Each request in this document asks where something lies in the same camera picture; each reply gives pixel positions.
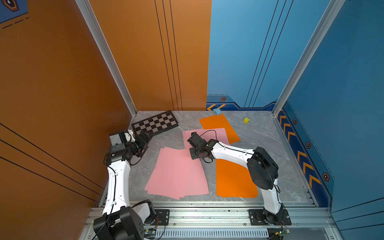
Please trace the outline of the aluminium corner post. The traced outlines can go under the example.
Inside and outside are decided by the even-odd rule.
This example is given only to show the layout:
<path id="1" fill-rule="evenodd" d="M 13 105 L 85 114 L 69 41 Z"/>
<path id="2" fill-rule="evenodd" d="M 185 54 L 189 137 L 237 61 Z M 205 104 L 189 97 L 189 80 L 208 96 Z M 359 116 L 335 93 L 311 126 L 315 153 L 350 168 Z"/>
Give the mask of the aluminium corner post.
<path id="1" fill-rule="evenodd" d="M 120 72 L 117 62 L 113 56 L 113 53 L 108 45 L 106 37 L 102 31 L 102 28 L 97 20 L 97 17 L 93 11 L 90 1 L 86 0 L 75 0 L 78 8 L 86 21 L 86 24 L 99 48 L 99 51 L 124 99 L 130 114 L 135 117 L 137 115 L 137 109 L 134 101 L 129 93 L 124 78 Z"/>
<path id="2" fill-rule="evenodd" d="M 288 79 L 275 107 L 272 110 L 272 115 L 276 118 L 282 110 L 285 102 L 288 100 L 290 94 L 298 83 L 300 77 L 311 61 L 313 55 L 318 49 L 320 43 L 327 34 L 329 28 L 334 22 L 336 16 L 344 5 L 345 0 L 332 0 L 329 2 L 325 12 L 323 13 L 318 25 L 316 26 L 309 42 L 307 43 L 298 63 L 296 64 L 290 78 Z"/>

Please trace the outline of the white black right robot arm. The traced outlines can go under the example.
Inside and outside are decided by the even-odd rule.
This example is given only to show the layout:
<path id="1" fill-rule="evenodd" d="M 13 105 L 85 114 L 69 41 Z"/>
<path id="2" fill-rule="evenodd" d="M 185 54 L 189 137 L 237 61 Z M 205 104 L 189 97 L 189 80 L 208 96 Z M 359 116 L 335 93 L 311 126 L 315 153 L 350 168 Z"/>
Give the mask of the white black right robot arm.
<path id="1" fill-rule="evenodd" d="M 280 201 L 278 187 L 279 167 L 262 147 L 241 149 L 218 140 L 204 140 L 197 132 L 191 133 L 187 142 L 192 146 L 192 159 L 220 159 L 238 164 L 249 171 L 253 183 L 261 189 L 263 209 L 249 210 L 251 225 L 275 225 L 283 228 L 292 225 L 288 210 Z"/>

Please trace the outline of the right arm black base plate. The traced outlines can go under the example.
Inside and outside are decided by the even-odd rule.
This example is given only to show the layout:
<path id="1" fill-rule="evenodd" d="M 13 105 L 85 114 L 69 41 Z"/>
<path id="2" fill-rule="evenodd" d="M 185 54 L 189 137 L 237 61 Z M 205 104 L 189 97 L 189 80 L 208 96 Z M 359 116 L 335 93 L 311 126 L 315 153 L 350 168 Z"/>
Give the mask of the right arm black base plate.
<path id="1" fill-rule="evenodd" d="M 288 211 L 282 208 L 276 215 L 264 209 L 249 210 L 249 217 L 252 226 L 291 226 L 292 221 Z"/>

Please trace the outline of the left aluminium corner post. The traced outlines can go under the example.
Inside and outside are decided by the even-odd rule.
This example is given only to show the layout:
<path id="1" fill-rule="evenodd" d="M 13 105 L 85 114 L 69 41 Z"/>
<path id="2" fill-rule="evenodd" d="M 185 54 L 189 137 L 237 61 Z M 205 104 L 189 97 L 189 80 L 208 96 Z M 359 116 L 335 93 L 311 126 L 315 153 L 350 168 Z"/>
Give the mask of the left aluminium corner post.
<path id="1" fill-rule="evenodd" d="M 113 53 L 108 45 L 106 37 L 102 31 L 102 28 L 97 20 L 97 17 L 93 11 L 90 1 L 86 0 L 75 0 L 78 8 L 86 21 L 86 24 L 99 48 L 99 51 L 124 99 L 130 114 L 135 117 L 137 115 L 137 109 L 134 101 L 129 93 L 124 78 L 120 72 L 117 62 L 113 56 Z"/>

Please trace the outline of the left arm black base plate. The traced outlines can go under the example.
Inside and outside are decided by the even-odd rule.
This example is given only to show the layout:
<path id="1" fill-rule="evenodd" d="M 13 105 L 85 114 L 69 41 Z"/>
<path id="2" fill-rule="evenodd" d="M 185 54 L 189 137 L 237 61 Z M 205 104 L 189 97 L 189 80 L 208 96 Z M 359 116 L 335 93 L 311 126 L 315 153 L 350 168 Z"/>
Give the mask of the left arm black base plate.
<path id="1" fill-rule="evenodd" d="M 169 209 L 155 209 L 155 215 L 149 217 L 150 226 L 168 226 L 170 220 Z"/>

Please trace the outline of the pink paper underneath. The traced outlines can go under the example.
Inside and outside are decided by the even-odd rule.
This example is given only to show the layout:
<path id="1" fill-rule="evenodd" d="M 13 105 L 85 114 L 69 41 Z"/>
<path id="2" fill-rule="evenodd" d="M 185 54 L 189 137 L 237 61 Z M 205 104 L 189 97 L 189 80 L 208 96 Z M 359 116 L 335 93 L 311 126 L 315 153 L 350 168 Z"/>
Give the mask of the pink paper underneath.
<path id="1" fill-rule="evenodd" d="M 209 193 L 201 161 L 191 158 L 187 149 L 162 148 L 155 169 L 145 187 L 151 195 L 179 200 Z"/>

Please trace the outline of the pink paper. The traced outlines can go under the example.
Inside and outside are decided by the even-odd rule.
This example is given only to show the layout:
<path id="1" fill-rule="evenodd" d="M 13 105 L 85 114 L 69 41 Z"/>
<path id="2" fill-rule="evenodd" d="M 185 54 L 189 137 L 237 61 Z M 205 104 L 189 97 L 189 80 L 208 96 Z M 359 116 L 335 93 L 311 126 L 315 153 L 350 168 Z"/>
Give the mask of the pink paper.
<path id="1" fill-rule="evenodd" d="M 197 130 L 189 130 L 183 131 L 183 141 L 185 149 L 189 150 L 192 146 L 188 143 L 188 139 L 192 136 L 192 133 L 196 132 L 199 136 L 202 135 L 202 139 L 207 142 L 211 139 L 218 140 L 226 145 L 229 145 L 229 139 L 227 137 L 226 130 L 224 128 L 219 129 L 197 129 Z"/>

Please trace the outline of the small blue toy box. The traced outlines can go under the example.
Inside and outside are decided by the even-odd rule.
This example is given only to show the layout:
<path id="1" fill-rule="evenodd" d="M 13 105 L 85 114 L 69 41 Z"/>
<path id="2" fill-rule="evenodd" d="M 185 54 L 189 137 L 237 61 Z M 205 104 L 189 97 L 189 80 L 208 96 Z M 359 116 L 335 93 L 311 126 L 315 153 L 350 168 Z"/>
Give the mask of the small blue toy box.
<path id="1" fill-rule="evenodd" d="M 222 111 L 221 111 L 221 109 L 220 108 L 215 108 L 215 109 L 213 109 L 213 112 L 215 113 L 215 115 L 217 115 L 217 116 L 220 116 L 220 115 L 222 115 Z"/>

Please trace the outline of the left green circuit board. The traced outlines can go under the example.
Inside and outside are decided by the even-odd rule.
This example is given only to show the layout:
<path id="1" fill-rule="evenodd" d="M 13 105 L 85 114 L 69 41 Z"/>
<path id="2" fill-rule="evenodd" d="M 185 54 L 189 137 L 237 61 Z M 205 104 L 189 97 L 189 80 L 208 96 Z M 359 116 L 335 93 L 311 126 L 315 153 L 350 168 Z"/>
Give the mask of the left green circuit board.
<path id="1" fill-rule="evenodd" d="M 145 230 L 145 240 L 154 240 L 157 235 L 157 229 L 152 228 L 152 229 L 146 229 Z"/>

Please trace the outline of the right aluminium corner post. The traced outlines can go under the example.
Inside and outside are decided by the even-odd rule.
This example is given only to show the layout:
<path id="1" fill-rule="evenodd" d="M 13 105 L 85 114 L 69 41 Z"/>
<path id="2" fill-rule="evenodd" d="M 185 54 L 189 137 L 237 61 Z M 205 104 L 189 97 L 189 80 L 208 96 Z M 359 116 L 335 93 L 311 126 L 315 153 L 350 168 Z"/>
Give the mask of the right aluminium corner post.
<path id="1" fill-rule="evenodd" d="M 290 78 L 288 79 L 275 107 L 272 110 L 272 115 L 276 118 L 282 110 L 285 102 L 288 100 L 290 94 L 298 83 L 300 77 L 311 61 L 313 55 L 318 49 L 320 43 L 327 34 L 329 28 L 334 22 L 336 16 L 344 5 L 345 0 L 332 0 L 329 2 L 325 12 L 323 13 L 318 25 L 316 26 L 309 42 L 307 43 L 298 63 L 296 64 Z"/>

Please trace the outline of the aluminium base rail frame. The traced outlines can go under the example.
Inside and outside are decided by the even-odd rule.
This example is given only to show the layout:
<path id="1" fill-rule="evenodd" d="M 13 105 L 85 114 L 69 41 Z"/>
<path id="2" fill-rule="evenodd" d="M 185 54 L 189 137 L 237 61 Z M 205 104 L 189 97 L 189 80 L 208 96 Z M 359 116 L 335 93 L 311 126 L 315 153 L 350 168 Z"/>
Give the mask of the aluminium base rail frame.
<path id="1" fill-rule="evenodd" d="M 249 210 L 261 209 L 252 202 L 157 202 L 155 209 L 169 209 L 168 226 L 147 226 L 147 229 L 290 229 L 283 240 L 343 239 L 326 208 L 312 204 L 286 204 L 291 226 L 252 226 Z M 155 240 L 266 240 L 266 238 L 155 238 Z"/>

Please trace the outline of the right green circuit board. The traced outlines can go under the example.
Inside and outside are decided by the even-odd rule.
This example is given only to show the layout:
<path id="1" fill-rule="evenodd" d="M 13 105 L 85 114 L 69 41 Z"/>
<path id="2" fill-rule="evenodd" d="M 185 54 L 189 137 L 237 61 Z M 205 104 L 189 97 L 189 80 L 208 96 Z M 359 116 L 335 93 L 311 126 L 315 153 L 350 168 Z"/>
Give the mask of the right green circuit board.
<path id="1" fill-rule="evenodd" d="M 284 236 L 291 233 L 290 229 L 268 229 L 267 240 L 283 240 Z"/>

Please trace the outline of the orange curved paper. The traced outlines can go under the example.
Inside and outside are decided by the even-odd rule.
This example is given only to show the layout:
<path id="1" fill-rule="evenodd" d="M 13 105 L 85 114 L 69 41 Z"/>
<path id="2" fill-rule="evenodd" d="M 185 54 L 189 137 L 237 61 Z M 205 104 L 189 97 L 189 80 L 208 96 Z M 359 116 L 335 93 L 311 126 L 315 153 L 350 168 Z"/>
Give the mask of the orange curved paper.
<path id="1" fill-rule="evenodd" d="M 230 144 L 239 142 L 241 139 L 235 132 L 234 128 L 228 122 L 227 118 L 221 115 L 214 115 L 206 118 L 199 119 L 203 129 L 220 129 L 224 128 Z"/>

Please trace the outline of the orange paper front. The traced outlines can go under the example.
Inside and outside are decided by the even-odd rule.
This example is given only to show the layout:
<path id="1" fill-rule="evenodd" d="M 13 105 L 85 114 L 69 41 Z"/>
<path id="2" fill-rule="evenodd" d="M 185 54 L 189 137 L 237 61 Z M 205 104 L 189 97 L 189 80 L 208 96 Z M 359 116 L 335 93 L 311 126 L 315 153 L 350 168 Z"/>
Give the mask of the orange paper front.
<path id="1" fill-rule="evenodd" d="M 222 198 L 257 198 L 259 191 L 249 171 L 235 163 L 216 160 L 216 193 Z"/>

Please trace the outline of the green circuit board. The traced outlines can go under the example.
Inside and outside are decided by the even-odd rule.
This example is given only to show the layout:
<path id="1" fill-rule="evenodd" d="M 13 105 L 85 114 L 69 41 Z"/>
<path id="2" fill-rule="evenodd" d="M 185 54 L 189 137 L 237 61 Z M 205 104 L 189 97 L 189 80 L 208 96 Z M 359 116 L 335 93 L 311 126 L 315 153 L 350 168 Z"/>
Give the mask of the green circuit board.
<path id="1" fill-rule="evenodd" d="M 267 240 L 283 240 L 284 236 L 291 233 L 290 229 L 268 229 Z"/>
<path id="2" fill-rule="evenodd" d="M 157 235 L 157 229 L 152 228 L 152 229 L 146 229 L 145 230 L 145 240 L 154 240 Z"/>

